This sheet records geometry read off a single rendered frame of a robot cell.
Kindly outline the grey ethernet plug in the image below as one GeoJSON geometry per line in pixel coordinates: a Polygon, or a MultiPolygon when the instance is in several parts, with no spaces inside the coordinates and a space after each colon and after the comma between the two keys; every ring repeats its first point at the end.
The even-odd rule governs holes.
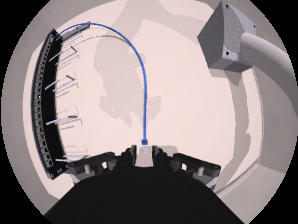
{"type": "Polygon", "coordinates": [[[148,140],[142,140],[142,154],[147,154],[148,140]]]}

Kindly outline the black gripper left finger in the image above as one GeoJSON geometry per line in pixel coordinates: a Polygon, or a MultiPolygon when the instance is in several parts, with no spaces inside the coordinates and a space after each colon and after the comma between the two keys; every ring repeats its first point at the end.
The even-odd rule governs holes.
{"type": "Polygon", "coordinates": [[[100,175],[108,171],[112,171],[112,173],[131,173],[131,167],[135,166],[136,159],[137,145],[132,145],[131,148],[127,148],[125,152],[122,152],[121,156],[115,156],[114,152],[105,152],[69,162],[68,168],[75,185],[85,178],[100,175]],[[102,163],[104,162],[106,162],[107,167],[102,169],[102,163]]]}

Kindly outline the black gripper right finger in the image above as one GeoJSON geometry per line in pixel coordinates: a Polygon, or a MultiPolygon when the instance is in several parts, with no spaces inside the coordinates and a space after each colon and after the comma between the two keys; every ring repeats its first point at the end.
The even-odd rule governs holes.
{"type": "Polygon", "coordinates": [[[152,160],[153,166],[155,166],[154,174],[174,176],[175,171],[188,177],[200,180],[212,191],[214,190],[221,171],[220,165],[203,161],[182,153],[174,153],[173,157],[162,156],[167,156],[167,153],[163,152],[161,148],[158,149],[157,145],[152,145],[152,160]],[[182,163],[186,165],[186,170],[182,169],[182,163]]]}

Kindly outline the dark grey rack frame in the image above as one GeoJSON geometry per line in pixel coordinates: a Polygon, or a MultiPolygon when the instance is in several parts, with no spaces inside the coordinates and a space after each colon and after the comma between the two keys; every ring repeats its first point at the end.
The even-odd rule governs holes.
{"type": "Polygon", "coordinates": [[[61,121],[56,118],[55,91],[75,81],[75,79],[66,75],[71,81],[56,89],[55,83],[59,81],[56,80],[57,64],[77,53],[70,45],[75,52],[58,62],[59,55],[63,52],[63,50],[61,51],[62,44],[89,27],[90,24],[76,26],[72,31],[68,31],[66,32],[67,34],[65,33],[58,37],[56,35],[59,33],[54,28],[50,30],[43,42],[34,69],[30,96],[32,132],[42,167],[48,179],[51,180],[56,179],[64,172],[64,174],[70,174],[68,162],[71,162],[71,160],[67,160],[66,157],[82,157],[81,159],[85,159],[88,156],[65,155],[64,153],[57,124],[78,118],[78,116],[67,116],[68,119],[61,121]]]}

